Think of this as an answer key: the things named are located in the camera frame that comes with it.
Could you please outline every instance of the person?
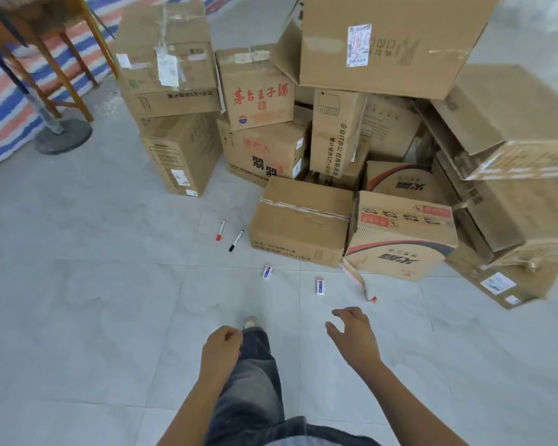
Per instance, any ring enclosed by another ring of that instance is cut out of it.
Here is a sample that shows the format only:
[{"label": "person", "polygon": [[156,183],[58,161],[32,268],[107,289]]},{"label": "person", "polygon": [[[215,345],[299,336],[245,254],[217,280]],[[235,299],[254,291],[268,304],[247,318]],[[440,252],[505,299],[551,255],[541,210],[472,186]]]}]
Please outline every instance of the person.
[{"label": "person", "polygon": [[[326,323],[343,359],[379,402],[401,446],[467,446],[429,411],[382,362],[362,310],[333,310],[344,331]],[[242,331],[223,326],[203,346],[201,371],[157,446],[376,446],[371,438],[285,420],[281,383],[267,334],[256,318]]]}]

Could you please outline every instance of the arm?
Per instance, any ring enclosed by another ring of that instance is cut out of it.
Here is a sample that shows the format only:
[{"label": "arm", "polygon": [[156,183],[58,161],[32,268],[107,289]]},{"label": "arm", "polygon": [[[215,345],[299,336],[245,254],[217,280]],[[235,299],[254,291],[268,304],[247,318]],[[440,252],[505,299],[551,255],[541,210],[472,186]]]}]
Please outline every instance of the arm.
[{"label": "arm", "polygon": [[201,373],[157,446],[202,446],[223,386],[238,360],[242,332],[223,326],[203,346]]},{"label": "arm", "polygon": [[368,316],[357,307],[333,310],[341,318],[341,333],[327,322],[327,333],[345,361],[379,402],[401,446],[468,446],[397,379],[380,359]]}]

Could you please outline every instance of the wooden chair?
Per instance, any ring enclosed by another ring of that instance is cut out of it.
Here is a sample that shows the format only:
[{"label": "wooden chair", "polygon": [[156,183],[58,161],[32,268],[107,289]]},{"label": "wooden chair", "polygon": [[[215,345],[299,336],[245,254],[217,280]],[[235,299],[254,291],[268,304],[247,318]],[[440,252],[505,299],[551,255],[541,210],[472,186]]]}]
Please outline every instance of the wooden chair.
[{"label": "wooden chair", "polygon": [[[36,90],[37,95],[44,102],[46,108],[57,118],[61,117],[60,112],[57,110],[57,106],[73,107],[81,110],[87,121],[92,122],[93,116],[89,112],[87,106],[82,101],[81,96],[77,93],[72,85],[72,81],[84,73],[87,75],[89,80],[93,83],[93,87],[97,87],[99,84],[95,80],[95,77],[89,71],[89,68],[82,60],[81,55],[78,50],[74,47],[72,41],[68,37],[66,30],[75,24],[82,21],[87,22],[89,29],[101,52],[111,68],[113,74],[118,77],[118,71],[116,65],[110,55],[108,47],[106,45],[104,37],[95,24],[93,15],[89,11],[89,7],[84,0],[35,0],[28,3],[24,3],[18,6],[11,6],[4,8],[6,16],[11,21],[11,23],[18,29],[22,37],[27,41],[28,44],[35,45],[39,52],[46,59],[47,63],[50,65],[52,70],[58,77],[60,84],[57,84],[50,89],[43,89],[39,87],[37,82],[29,74],[22,63],[13,55],[9,48],[9,45],[17,45],[18,42],[12,36],[12,34],[4,27],[0,22],[0,51],[4,54],[7,63],[15,69],[15,72],[19,73],[21,77]],[[62,41],[67,45],[68,49],[72,52],[73,56],[78,62],[80,71],[74,75],[68,76],[56,59],[50,53],[48,47],[45,44],[46,40],[54,36],[59,36]],[[50,99],[53,93],[57,92],[61,87],[65,87],[73,98],[72,102],[59,102]]]}]

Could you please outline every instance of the round metal base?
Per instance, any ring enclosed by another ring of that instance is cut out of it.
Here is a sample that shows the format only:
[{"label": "round metal base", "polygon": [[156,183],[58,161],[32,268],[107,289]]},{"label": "round metal base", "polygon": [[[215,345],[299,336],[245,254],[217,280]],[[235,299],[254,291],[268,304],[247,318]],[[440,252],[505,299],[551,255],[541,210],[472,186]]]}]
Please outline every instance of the round metal base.
[{"label": "round metal base", "polygon": [[64,129],[60,134],[54,134],[45,127],[35,136],[35,149],[44,155],[58,155],[66,153],[83,145],[91,137],[93,128],[86,120],[62,120],[60,125]]}]

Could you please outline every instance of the blue jeans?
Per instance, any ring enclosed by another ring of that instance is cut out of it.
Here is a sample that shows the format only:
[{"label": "blue jeans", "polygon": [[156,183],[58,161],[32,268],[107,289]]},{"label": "blue jeans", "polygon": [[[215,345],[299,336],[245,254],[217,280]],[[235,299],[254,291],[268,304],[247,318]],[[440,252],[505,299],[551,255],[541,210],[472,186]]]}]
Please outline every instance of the blue jeans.
[{"label": "blue jeans", "polygon": [[206,446],[263,446],[300,435],[344,446],[379,446],[367,437],[307,424],[303,416],[286,420],[267,334],[260,327],[244,330],[240,357],[215,406]]}]

